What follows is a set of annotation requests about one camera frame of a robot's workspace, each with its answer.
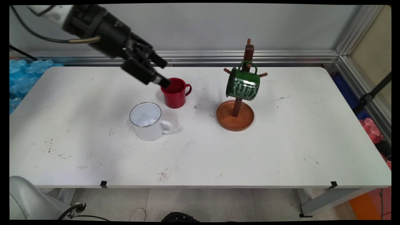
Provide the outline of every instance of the white mug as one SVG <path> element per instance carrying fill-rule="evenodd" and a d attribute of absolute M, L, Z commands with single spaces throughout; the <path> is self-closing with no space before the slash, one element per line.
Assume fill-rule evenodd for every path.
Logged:
<path fill-rule="evenodd" d="M 171 131 L 171 123 L 160 119 L 161 108 L 152 102 L 140 103 L 133 107 L 129 118 L 135 125 L 136 134 L 146 141 L 156 140 L 162 134 L 169 134 Z"/>

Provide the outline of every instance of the black pole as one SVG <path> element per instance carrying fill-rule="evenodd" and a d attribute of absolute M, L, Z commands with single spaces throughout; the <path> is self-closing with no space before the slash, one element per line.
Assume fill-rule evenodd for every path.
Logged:
<path fill-rule="evenodd" d="M 390 72 L 379 84 L 370 92 L 372 99 L 390 82 L 392 81 L 392 72 Z"/>
<path fill-rule="evenodd" d="M 26 56 L 26 57 L 28 57 L 28 58 L 34 60 L 34 61 L 38 60 L 37 58 L 35 58 L 35 57 L 29 55 L 29 54 L 26 53 L 26 52 L 23 52 L 23 51 L 19 50 L 18 48 L 14 47 L 14 46 L 12 46 L 12 45 L 10 45 L 10 49 L 12 49 L 12 50 L 18 52 L 19 54 L 22 54 L 22 55 L 24 55 L 24 56 Z"/>
<path fill-rule="evenodd" d="M 360 98 L 360 103 L 353 109 L 354 114 L 358 115 L 364 110 L 364 107 L 370 103 L 375 96 L 392 81 L 392 72 L 390 72 L 379 84 L 374 87 L 370 93 L 366 93 Z"/>

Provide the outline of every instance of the mug handle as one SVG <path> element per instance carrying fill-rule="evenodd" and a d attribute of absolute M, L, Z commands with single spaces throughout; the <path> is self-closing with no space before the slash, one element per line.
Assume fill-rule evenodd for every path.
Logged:
<path fill-rule="evenodd" d="M 161 124 L 164 124 L 166 127 L 168 127 L 168 129 L 163 130 L 162 133 L 163 133 L 163 134 L 166 134 L 166 135 L 170 134 L 172 124 L 171 124 L 170 122 L 164 121 L 164 120 L 161 120 L 160 123 L 161 123 Z"/>
<path fill-rule="evenodd" d="M 257 66 L 252 62 L 252 61 L 243 61 L 240 63 L 238 70 L 240 70 L 240 68 L 242 67 L 243 63 L 250 63 L 251 65 L 254 66 L 254 68 L 256 68 L 256 71 L 254 72 L 254 74 L 257 75 Z"/>
<path fill-rule="evenodd" d="M 186 89 L 187 87 L 190 87 L 190 89 L 189 89 L 189 91 L 188 91 L 187 93 L 185 93 L 185 96 L 188 96 L 188 95 L 192 92 L 192 86 L 191 86 L 190 84 L 187 84 L 186 87 L 185 87 L 185 89 Z"/>

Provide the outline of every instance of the wooden mug stand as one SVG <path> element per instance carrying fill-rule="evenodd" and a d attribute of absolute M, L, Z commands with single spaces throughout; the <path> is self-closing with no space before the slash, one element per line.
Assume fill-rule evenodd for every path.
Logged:
<path fill-rule="evenodd" d="M 253 54 L 254 45 L 251 44 L 250 39 L 247 39 L 243 61 L 253 61 Z M 250 66 L 250 63 L 247 63 L 242 67 L 242 70 L 249 72 Z M 224 71 L 230 74 L 228 69 L 224 68 Z M 267 75 L 267 73 L 263 73 L 259 76 L 263 77 Z M 245 130 L 254 121 L 254 112 L 252 108 L 248 104 L 242 102 L 241 98 L 229 100 L 220 104 L 218 106 L 216 115 L 221 126 L 230 131 Z"/>

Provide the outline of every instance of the red mug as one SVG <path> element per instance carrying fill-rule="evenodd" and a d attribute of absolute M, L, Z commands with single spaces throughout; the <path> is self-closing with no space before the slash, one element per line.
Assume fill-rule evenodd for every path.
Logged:
<path fill-rule="evenodd" d="M 169 80 L 171 83 L 167 88 L 161 87 L 165 104 L 170 108 L 180 108 L 185 104 L 186 96 L 192 91 L 192 86 L 179 78 L 169 78 Z"/>

